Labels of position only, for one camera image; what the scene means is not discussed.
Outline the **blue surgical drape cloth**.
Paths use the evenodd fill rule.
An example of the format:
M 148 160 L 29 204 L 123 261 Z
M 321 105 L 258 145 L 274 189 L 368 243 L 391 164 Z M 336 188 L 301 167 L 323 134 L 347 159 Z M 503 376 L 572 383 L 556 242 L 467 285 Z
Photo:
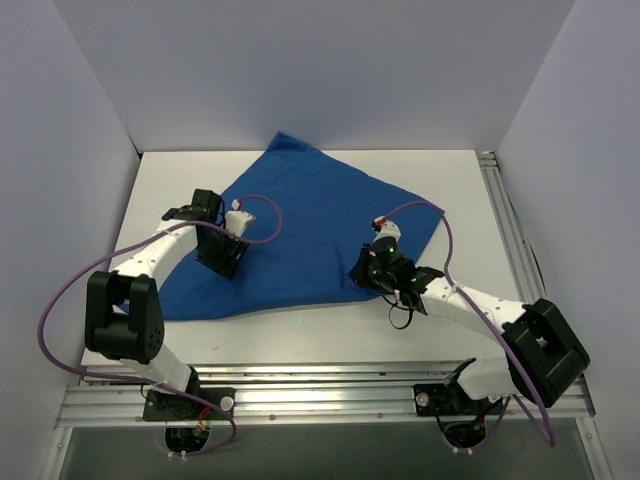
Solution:
M 268 309 L 367 301 L 348 277 L 372 221 L 390 214 L 400 250 L 418 260 L 440 222 L 420 197 L 329 157 L 283 133 L 229 187 L 256 217 L 233 279 L 185 257 L 159 291 L 172 321 L 216 320 Z

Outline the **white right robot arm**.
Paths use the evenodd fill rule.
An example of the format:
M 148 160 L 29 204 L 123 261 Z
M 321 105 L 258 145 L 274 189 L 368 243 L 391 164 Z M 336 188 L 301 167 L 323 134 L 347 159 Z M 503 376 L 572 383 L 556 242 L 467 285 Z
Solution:
M 393 237 L 364 244 L 349 277 L 410 314 L 448 319 L 503 349 L 502 359 L 474 359 L 454 373 L 443 391 L 455 412 L 467 412 L 492 395 L 513 394 L 549 408 L 590 364 L 585 347 L 553 302 L 539 298 L 522 303 L 463 287 L 440 270 L 416 265 Z

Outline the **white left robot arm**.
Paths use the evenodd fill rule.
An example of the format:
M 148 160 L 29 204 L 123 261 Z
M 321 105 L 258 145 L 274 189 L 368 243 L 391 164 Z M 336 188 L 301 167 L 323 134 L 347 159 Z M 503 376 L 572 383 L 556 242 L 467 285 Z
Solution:
M 166 346 L 159 289 L 189 254 L 216 274 L 232 279 L 248 248 L 240 239 L 255 216 L 240 202 L 223 210 L 211 190 L 197 189 L 189 204 L 166 211 L 157 238 L 109 272 L 87 281 L 85 346 L 117 361 L 154 385 L 170 388 L 166 408 L 179 419 L 194 417 L 202 405 L 195 370 Z

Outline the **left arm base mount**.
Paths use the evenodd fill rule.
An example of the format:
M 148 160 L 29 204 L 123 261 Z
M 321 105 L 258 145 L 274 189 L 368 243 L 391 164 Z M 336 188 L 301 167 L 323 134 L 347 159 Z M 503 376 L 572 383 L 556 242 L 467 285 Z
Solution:
M 182 394 L 149 389 L 144 396 L 142 420 L 163 423 L 163 445 L 172 456 L 184 459 L 203 455 L 229 445 L 236 436 L 233 388 L 198 388 Z M 215 443 L 213 425 L 228 422 L 227 439 Z

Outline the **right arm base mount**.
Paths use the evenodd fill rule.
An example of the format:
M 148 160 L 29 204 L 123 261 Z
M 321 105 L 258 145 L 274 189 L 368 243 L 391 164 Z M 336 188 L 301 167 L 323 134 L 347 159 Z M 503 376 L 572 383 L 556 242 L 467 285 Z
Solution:
M 436 421 L 454 454 L 473 455 L 499 425 L 508 406 L 502 397 L 470 399 L 453 383 L 416 384 L 412 390 L 416 415 Z

